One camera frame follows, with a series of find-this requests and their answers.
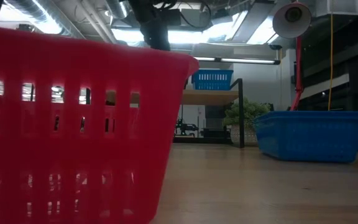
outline red plastic basket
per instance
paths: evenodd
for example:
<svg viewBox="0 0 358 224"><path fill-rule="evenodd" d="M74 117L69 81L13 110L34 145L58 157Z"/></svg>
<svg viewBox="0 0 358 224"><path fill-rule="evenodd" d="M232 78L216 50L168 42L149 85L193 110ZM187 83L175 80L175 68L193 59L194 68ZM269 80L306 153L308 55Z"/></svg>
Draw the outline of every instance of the red plastic basket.
<svg viewBox="0 0 358 224"><path fill-rule="evenodd" d="M151 221L182 88L197 69L188 55L0 29L0 223ZM23 83L35 85L35 102L22 101ZM64 86L62 104L51 102L54 85ZM78 103L83 87L90 105Z"/></svg>

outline black metal frame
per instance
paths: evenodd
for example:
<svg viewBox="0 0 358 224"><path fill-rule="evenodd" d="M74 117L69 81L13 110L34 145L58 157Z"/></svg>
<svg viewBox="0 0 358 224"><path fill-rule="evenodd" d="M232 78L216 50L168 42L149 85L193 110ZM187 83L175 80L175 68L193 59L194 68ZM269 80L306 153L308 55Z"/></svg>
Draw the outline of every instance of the black metal frame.
<svg viewBox="0 0 358 224"><path fill-rule="evenodd" d="M230 90L232 90L236 85L239 86L239 128L240 128L240 146L242 149L245 147L245 137L244 137L244 94L242 91L242 78L238 78L234 83L230 86Z"/></svg>
<svg viewBox="0 0 358 224"><path fill-rule="evenodd" d="M244 144L244 92L242 89L242 78L238 78L230 86L232 90L236 85L238 85L239 91L239 128L240 128L240 145L235 145L236 147L242 149L245 147ZM207 143L207 144L232 144L231 140L228 138L173 138L174 143Z"/></svg>

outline duct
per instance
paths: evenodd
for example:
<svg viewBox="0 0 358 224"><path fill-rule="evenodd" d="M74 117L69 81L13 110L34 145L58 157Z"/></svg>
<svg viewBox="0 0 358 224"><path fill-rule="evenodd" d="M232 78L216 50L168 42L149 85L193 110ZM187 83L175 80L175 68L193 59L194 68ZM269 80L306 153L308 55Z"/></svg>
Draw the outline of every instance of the duct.
<svg viewBox="0 0 358 224"><path fill-rule="evenodd" d="M120 2L119 0L106 0L106 3L112 18L124 19L128 16L129 6L126 1Z"/></svg>
<svg viewBox="0 0 358 224"><path fill-rule="evenodd" d="M26 16L29 22L46 34L85 39L52 0L5 0L5 4Z"/></svg>

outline basket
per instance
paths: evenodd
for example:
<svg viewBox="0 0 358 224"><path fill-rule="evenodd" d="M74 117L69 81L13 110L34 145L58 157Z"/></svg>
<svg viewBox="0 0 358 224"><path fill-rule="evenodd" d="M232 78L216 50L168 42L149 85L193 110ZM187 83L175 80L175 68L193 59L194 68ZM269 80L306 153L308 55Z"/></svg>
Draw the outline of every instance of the basket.
<svg viewBox="0 0 358 224"><path fill-rule="evenodd" d="M195 90L230 90L233 70L198 70L191 79Z"/></svg>
<svg viewBox="0 0 358 224"><path fill-rule="evenodd" d="M259 149L286 161L353 162L358 112L275 111L255 120Z"/></svg>
<svg viewBox="0 0 358 224"><path fill-rule="evenodd" d="M188 55L0 29L0 223L151 221L197 69ZM22 101L23 83L35 101ZM64 103L51 102L55 85ZM90 105L78 103L84 87Z"/></svg>

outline green plant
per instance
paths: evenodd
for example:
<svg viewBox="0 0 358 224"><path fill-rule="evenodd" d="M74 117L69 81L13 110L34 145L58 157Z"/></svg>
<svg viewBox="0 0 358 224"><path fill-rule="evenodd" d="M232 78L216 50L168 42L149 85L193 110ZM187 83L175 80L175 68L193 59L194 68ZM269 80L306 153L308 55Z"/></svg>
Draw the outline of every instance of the green plant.
<svg viewBox="0 0 358 224"><path fill-rule="evenodd" d="M239 124L240 112L239 104L233 103L230 109L225 111L226 117L223 119L223 125ZM244 98L244 125L245 128L254 128L254 119L267 114L270 111L270 105L266 103L250 102Z"/></svg>

